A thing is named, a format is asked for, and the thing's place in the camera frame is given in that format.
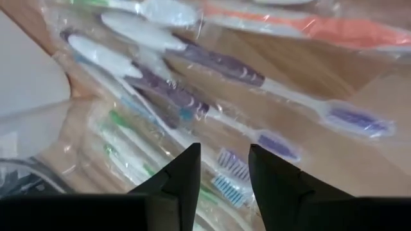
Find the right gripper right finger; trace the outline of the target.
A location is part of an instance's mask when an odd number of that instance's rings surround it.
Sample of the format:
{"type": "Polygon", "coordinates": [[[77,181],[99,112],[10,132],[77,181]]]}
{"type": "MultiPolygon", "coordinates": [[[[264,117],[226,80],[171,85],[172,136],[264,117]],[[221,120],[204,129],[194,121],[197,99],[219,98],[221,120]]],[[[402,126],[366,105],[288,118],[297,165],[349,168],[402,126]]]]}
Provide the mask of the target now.
{"type": "Polygon", "coordinates": [[[410,230],[409,197],[356,197],[257,144],[252,189],[266,230],[410,230]]]}

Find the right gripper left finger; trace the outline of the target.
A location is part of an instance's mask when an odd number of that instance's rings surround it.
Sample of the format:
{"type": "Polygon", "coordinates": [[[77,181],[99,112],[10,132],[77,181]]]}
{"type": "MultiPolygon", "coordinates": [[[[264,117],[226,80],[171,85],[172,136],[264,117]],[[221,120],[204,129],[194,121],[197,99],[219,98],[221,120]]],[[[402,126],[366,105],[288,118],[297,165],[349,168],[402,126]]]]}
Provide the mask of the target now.
{"type": "Polygon", "coordinates": [[[126,194],[37,194],[1,200],[1,230],[192,230],[201,145],[126,194]]]}

